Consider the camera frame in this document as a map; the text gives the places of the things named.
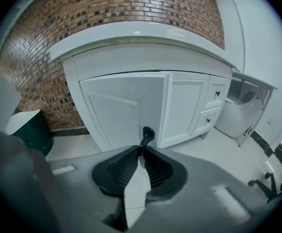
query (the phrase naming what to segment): floor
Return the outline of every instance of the floor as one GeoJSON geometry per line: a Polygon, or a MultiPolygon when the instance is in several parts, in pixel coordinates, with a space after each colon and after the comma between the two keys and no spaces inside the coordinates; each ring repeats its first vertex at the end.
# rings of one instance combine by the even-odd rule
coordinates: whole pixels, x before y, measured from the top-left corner
{"type": "MultiPolygon", "coordinates": [[[[252,138],[248,138],[241,147],[238,147],[234,139],[213,128],[205,140],[196,137],[167,149],[211,161],[246,184],[250,180],[259,179],[270,187],[270,180],[266,180],[264,174],[273,172],[277,190],[280,190],[281,163],[274,154],[267,158],[261,147],[252,138]]],[[[100,152],[101,150],[89,134],[55,137],[53,148],[46,156],[46,160],[68,159],[100,152]]],[[[145,196],[151,189],[149,177],[140,161],[143,163],[142,159],[139,160],[137,171],[125,189],[126,218],[129,227],[145,210],[145,196]]],[[[267,198],[262,191],[256,186],[252,189],[255,189],[266,203],[267,198]]]]}

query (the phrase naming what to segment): toilet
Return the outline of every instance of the toilet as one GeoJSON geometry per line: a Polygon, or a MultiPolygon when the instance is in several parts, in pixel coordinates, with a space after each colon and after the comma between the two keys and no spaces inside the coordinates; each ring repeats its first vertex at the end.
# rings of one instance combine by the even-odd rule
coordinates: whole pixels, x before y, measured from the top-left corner
{"type": "Polygon", "coordinates": [[[256,92],[249,91],[242,98],[229,93],[214,127],[231,138],[237,138],[253,124],[261,108],[256,92]]]}

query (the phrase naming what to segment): electrical outlet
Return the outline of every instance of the electrical outlet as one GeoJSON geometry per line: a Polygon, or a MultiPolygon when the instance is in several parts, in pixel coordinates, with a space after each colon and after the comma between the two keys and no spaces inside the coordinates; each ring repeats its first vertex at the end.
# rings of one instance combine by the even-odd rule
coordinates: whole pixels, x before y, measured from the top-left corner
{"type": "Polygon", "coordinates": [[[267,120],[267,124],[272,125],[273,122],[274,122],[274,119],[269,117],[268,120],[267,120]]]}

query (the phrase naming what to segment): bathroom vanity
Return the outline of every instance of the bathroom vanity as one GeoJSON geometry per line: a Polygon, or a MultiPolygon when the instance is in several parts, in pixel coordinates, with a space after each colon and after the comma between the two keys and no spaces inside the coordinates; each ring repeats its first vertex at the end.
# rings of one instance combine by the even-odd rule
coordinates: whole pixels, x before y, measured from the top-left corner
{"type": "Polygon", "coordinates": [[[55,44],[70,93],[102,151],[138,145],[172,146],[206,137],[229,91],[233,60],[186,30],[148,22],[111,23],[55,44]]]}

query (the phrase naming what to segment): brick wall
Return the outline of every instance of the brick wall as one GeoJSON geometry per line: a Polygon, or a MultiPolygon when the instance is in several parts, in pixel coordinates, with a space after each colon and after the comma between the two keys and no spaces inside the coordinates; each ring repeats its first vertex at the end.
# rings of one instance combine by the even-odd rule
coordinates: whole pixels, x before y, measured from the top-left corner
{"type": "Polygon", "coordinates": [[[0,52],[4,75],[22,95],[18,109],[41,109],[52,130],[83,126],[62,64],[50,63],[49,47],[83,29],[131,20],[171,24],[224,48],[215,0],[35,0],[0,52]]]}

